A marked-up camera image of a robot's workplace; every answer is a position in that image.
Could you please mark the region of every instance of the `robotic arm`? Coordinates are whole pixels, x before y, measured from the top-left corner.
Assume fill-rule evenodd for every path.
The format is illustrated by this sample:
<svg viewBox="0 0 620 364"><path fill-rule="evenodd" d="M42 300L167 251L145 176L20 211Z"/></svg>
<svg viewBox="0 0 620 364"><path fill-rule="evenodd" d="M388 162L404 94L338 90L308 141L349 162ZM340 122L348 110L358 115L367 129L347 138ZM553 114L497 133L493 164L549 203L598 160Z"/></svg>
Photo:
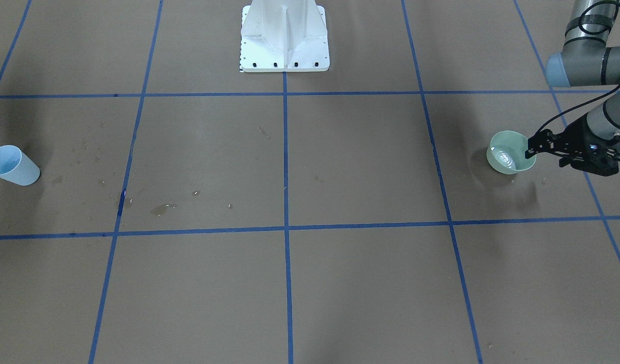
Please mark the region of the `robotic arm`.
<svg viewBox="0 0 620 364"><path fill-rule="evenodd" d="M617 85L602 97L620 89L620 47L606 47L618 14L620 2L575 1L562 52L550 56L546 65L546 81L550 86ZM603 176L619 172L620 92L569 124L559 134L543 129L555 118L548 120L529 138L525 152L527 159L546 152L561 157L560 167L570 164L572 168Z"/></svg>

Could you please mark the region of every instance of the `white base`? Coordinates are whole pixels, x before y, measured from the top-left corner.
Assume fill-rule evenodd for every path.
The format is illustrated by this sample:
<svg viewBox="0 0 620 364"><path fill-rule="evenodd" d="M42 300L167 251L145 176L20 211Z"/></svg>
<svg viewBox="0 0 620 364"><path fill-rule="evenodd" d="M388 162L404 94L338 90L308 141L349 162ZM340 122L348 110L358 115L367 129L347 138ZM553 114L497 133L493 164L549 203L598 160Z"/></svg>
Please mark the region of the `white base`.
<svg viewBox="0 0 620 364"><path fill-rule="evenodd" d="M243 24L250 7L243 7ZM317 8L325 24L325 9L319 5ZM241 38L240 72L318 72L330 68L327 37L305 39L290 50L289 64L285 64L283 50L272 48L266 40Z"/></svg>

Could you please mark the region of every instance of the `light green bowl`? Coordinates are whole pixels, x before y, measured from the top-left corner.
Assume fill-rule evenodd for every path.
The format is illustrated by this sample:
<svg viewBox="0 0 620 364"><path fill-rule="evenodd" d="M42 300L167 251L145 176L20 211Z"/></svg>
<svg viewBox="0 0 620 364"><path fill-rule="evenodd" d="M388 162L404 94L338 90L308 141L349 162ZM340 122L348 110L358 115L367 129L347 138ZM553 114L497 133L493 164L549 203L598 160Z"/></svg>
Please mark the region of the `light green bowl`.
<svg viewBox="0 0 620 364"><path fill-rule="evenodd" d="M504 130L496 133L487 148L487 161L490 166L503 174L514 174L534 166L537 156L525 159L528 138L516 131Z"/></svg>

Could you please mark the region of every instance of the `water spill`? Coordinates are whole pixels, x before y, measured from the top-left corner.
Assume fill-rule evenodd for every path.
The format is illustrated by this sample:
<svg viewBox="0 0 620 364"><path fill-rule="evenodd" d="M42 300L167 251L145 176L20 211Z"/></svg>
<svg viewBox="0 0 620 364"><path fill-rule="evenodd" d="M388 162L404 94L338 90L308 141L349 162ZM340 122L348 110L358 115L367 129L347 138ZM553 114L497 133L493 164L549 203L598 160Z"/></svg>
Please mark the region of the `water spill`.
<svg viewBox="0 0 620 364"><path fill-rule="evenodd" d="M163 214L166 214L169 207L174 209L177 205L175 203L164 203L164 205L155 207L150 213L155 216L162 216Z"/></svg>
<svg viewBox="0 0 620 364"><path fill-rule="evenodd" d="M261 134L263 134L264 136L266 136L269 139L269 135L267 133L265 133L265 131L261 127L258 127L258 130L261 132Z"/></svg>

